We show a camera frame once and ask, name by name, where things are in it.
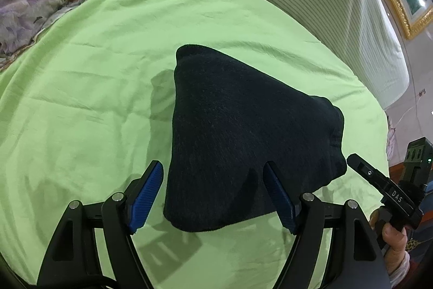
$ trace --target black handle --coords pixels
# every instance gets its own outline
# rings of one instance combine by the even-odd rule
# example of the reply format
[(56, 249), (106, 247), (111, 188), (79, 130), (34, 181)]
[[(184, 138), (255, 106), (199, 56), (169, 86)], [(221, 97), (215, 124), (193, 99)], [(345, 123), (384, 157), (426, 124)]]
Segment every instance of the black handle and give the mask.
[(395, 229), (398, 231), (402, 231), (404, 227), (404, 219), (399, 217), (398, 215), (393, 215), (392, 211), (386, 206), (380, 206), (379, 209), (378, 220), (375, 224), (375, 232), (377, 235), (377, 242), (379, 244), (380, 249), (383, 249), (386, 245), (383, 237), (382, 230), (386, 223), (390, 223)]

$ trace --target textured grip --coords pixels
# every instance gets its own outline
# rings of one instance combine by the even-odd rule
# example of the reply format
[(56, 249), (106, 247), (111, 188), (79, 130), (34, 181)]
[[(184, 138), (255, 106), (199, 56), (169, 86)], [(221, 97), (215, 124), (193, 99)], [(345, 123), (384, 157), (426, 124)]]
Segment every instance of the textured grip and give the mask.
[(281, 224), (292, 234), (296, 234), (299, 225), (296, 222), (295, 207), (269, 163), (266, 163), (263, 168), (263, 182), (277, 210)]
[(386, 223), (388, 223), (392, 218), (392, 213), (389, 209), (387, 209), (384, 206), (380, 206), (379, 209), (379, 216), (378, 220), (375, 224), (375, 232), (377, 235), (377, 242), (379, 244), (380, 249), (383, 249), (386, 245), (383, 237), (382, 237), (382, 230)]
[(135, 234), (139, 228), (144, 226), (163, 178), (164, 169), (162, 164), (157, 162), (130, 207), (128, 227), (131, 234)]

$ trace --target wall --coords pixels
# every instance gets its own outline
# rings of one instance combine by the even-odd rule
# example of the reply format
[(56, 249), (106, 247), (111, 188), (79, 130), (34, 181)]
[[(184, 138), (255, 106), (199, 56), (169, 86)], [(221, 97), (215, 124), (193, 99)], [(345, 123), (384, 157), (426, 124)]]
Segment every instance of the wall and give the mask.
[[(402, 44), (411, 80), (403, 96), (386, 109), (394, 125), (401, 119), (395, 129), (396, 146), (390, 161), (395, 165), (404, 160), (409, 142), (423, 136), (433, 142), (433, 23), (409, 41), (387, 0), (382, 1)], [(426, 93), (419, 97), (423, 89)]]

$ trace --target finger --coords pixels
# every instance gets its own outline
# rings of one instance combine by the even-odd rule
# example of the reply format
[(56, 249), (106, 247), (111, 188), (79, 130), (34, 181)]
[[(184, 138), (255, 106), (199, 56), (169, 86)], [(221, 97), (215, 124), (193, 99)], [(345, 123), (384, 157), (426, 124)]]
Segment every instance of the finger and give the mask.
[(391, 224), (386, 223), (382, 230), (384, 241), (390, 246), (385, 254), (385, 263), (388, 273), (395, 271), (404, 259), (404, 252), (408, 237), (406, 229), (401, 232), (395, 229)]
[(379, 218), (379, 210), (374, 210), (370, 215), (370, 220), (369, 220), (369, 224), (372, 229), (375, 228), (375, 224), (378, 221), (378, 218)]

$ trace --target metal screw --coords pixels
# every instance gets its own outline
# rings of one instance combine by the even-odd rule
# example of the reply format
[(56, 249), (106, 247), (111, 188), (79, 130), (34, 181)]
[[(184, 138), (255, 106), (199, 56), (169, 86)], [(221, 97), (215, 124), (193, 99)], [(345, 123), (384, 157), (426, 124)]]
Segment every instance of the metal screw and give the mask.
[(310, 194), (309, 192), (306, 192), (305, 194), (302, 195), (302, 198), (306, 201), (312, 201), (314, 200), (314, 195)]
[(121, 201), (123, 199), (123, 193), (117, 192), (113, 196), (111, 196), (111, 198), (113, 199), (113, 201), (116, 201), (116, 202)]
[(349, 200), (347, 201), (347, 205), (351, 208), (351, 209), (355, 209), (358, 208), (358, 202), (354, 201), (354, 200)]
[(77, 200), (74, 200), (74, 201), (71, 201), (71, 202), (69, 203), (69, 208), (70, 208), (71, 210), (74, 210), (74, 209), (77, 208), (79, 205), (80, 205), (80, 202), (77, 201)]

